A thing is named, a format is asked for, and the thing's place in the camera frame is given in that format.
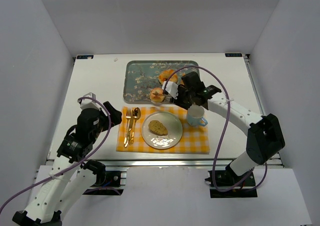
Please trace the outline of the metal serving tongs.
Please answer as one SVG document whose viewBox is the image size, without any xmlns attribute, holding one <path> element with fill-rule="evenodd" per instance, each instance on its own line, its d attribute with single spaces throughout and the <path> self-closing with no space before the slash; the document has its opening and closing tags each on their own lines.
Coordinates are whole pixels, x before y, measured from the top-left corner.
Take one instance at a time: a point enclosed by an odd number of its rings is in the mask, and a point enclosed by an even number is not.
<svg viewBox="0 0 320 226">
<path fill-rule="evenodd" d="M 155 104 L 155 105 L 161 105 L 161 104 L 169 104 L 170 102 L 171 102 L 171 99 L 173 99 L 173 97 L 171 96 L 171 95 L 169 95 L 169 94 L 164 94 L 164 96 L 165 96 L 165 98 L 164 98 L 164 100 L 161 102 L 161 103 L 154 103 L 154 102 L 152 102 L 153 104 Z"/>
</svg>

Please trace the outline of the sugared ring donut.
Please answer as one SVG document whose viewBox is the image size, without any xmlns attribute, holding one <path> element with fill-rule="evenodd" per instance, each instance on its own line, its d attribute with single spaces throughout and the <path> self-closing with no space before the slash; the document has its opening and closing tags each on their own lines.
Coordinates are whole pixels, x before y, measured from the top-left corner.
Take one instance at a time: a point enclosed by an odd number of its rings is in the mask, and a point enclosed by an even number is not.
<svg viewBox="0 0 320 226">
<path fill-rule="evenodd" d="M 150 91 L 149 98 L 154 103 L 161 103 L 165 99 L 162 88 L 153 88 Z"/>
</svg>

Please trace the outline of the brown bread slice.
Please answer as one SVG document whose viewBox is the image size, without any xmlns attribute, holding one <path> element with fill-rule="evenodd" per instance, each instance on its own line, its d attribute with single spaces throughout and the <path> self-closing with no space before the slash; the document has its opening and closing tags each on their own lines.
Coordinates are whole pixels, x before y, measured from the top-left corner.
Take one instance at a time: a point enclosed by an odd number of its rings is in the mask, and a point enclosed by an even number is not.
<svg viewBox="0 0 320 226">
<path fill-rule="evenodd" d="M 148 124 L 149 130 L 159 136 L 165 136 L 168 135 L 168 130 L 167 128 L 158 120 L 152 120 Z"/>
</svg>

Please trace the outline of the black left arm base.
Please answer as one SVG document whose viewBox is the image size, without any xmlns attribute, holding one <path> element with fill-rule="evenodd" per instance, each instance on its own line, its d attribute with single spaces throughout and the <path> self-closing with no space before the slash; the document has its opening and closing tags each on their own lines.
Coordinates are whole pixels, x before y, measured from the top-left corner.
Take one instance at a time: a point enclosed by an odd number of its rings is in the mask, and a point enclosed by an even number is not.
<svg viewBox="0 0 320 226">
<path fill-rule="evenodd" d="M 125 185 L 125 172 L 107 169 L 107 167 L 96 160 L 89 160 L 80 165 L 80 169 L 88 169 L 92 172 L 95 182 L 83 195 L 122 195 Z"/>
</svg>

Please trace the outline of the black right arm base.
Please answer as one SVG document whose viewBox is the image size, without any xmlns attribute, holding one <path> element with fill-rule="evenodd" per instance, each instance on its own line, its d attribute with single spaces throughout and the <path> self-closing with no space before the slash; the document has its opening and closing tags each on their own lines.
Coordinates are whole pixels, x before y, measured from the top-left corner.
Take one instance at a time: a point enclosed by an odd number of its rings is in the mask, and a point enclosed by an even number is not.
<svg viewBox="0 0 320 226">
<path fill-rule="evenodd" d="M 258 193 L 254 188 L 256 185 L 254 174 L 250 175 L 243 180 L 244 176 L 233 177 L 226 170 L 216 170 L 214 172 L 215 183 L 220 189 L 216 189 L 213 183 L 213 171 L 208 171 L 208 177 L 204 180 L 210 188 L 211 198 L 257 198 Z"/>
</svg>

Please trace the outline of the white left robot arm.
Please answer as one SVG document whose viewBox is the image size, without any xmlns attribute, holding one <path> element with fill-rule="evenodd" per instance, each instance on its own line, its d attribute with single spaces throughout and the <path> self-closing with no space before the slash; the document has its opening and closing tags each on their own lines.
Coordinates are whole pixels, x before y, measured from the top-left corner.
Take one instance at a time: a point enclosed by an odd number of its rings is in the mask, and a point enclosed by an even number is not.
<svg viewBox="0 0 320 226">
<path fill-rule="evenodd" d="M 91 186 L 106 184 L 106 167 L 86 157 L 102 132 L 121 124 L 122 113 L 109 102 L 80 100 L 81 113 L 66 132 L 48 180 L 30 204 L 13 215 L 17 225 L 61 225 L 73 204 Z"/>
</svg>

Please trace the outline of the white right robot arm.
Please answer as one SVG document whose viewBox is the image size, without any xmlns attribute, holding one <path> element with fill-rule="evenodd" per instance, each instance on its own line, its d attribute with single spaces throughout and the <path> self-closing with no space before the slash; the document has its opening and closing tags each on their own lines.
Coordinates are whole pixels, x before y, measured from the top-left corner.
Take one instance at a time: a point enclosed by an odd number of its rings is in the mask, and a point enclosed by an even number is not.
<svg viewBox="0 0 320 226">
<path fill-rule="evenodd" d="M 242 176 L 257 165 L 262 165 L 285 146 L 278 118 L 257 114 L 227 98 L 214 85 L 205 86 L 196 72 L 182 77 L 183 84 L 165 82 L 163 90 L 171 102 L 184 109 L 197 105 L 214 112 L 239 128 L 247 137 L 244 153 L 232 161 L 226 170 L 235 177 Z"/>
</svg>

